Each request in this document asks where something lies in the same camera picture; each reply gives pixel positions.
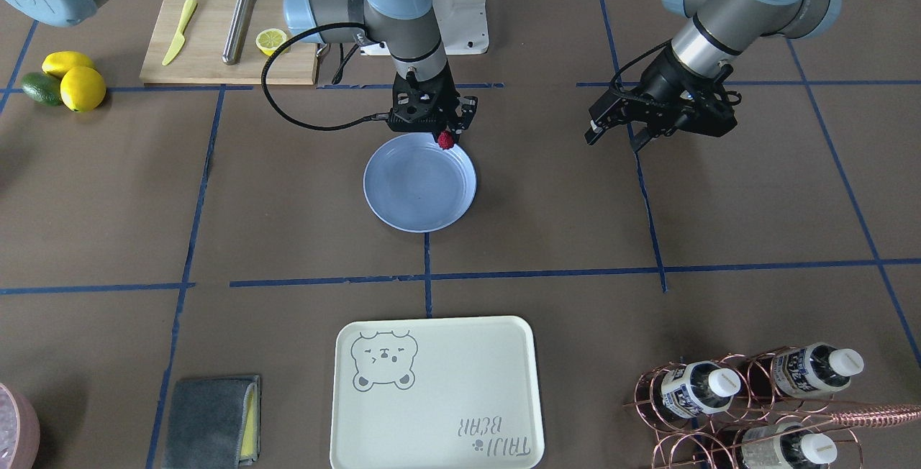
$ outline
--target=white bottle cap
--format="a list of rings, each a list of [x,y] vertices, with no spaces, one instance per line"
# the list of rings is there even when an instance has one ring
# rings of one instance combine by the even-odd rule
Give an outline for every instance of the white bottle cap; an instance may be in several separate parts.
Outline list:
[[[720,397],[734,396],[743,387],[739,374],[729,368],[717,368],[710,372],[707,383],[710,384],[710,390]]]
[[[851,377],[863,371],[863,358],[850,348],[842,348],[829,354],[828,363],[838,375],[845,377]]]
[[[832,463],[838,459],[838,446],[828,435],[822,433],[806,433],[799,442],[803,456],[812,463]]]

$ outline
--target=green avocado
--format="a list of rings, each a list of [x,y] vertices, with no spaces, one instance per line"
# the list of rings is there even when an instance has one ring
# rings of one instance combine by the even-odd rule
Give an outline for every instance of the green avocado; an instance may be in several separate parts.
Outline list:
[[[32,72],[22,76],[22,92],[45,106],[60,106],[60,80],[48,73]]]

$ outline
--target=yellow knife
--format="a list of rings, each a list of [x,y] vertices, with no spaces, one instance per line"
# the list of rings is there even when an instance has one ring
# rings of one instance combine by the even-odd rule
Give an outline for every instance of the yellow knife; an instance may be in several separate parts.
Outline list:
[[[171,63],[178,55],[178,51],[182,50],[182,45],[185,44],[185,36],[182,35],[182,32],[185,32],[185,27],[191,19],[191,13],[195,12],[197,6],[198,2],[195,0],[186,0],[185,4],[182,4],[182,15],[178,18],[178,27],[176,27],[170,50],[167,50],[167,55],[163,59],[164,66]]]

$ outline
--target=bottle label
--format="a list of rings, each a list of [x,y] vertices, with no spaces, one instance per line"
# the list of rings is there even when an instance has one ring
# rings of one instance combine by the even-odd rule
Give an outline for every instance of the bottle label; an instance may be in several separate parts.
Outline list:
[[[809,358],[812,357],[812,351],[817,345],[787,350],[773,359],[771,375],[782,393],[791,397],[808,398],[849,387],[850,381],[845,386],[835,387],[826,384],[815,374]]]
[[[786,422],[773,426],[756,427],[749,429],[743,435],[739,448],[745,467],[749,469],[793,469],[793,466],[784,458],[780,446],[780,436],[773,439],[759,440],[764,437],[776,435],[781,431],[796,429],[799,424]]]
[[[662,404],[682,419],[693,419],[702,414],[714,414],[726,409],[707,406],[691,391],[691,372],[699,364],[692,363],[687,367],[670,370],[662,378]]]

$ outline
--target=yellow lemon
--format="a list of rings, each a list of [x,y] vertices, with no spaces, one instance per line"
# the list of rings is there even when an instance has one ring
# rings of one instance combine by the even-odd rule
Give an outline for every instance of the yellow lemon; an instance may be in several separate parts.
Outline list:
[[[256,46],[266,55],[272,55],[286,41],[287,34],[282,29],[265,29],[256,36]]]
[[[80,52],[55,52],[45,57],[42,63],[42,72],[48,73],[49,76],[63,79],[63,76],[70,71],[73,66],[86,66],[96,68],[93,60],[86,57]]]
[[[60,99],[72,111],[90,111],[106,96],[106,81],[88,66],[73,66],[60,80]]]

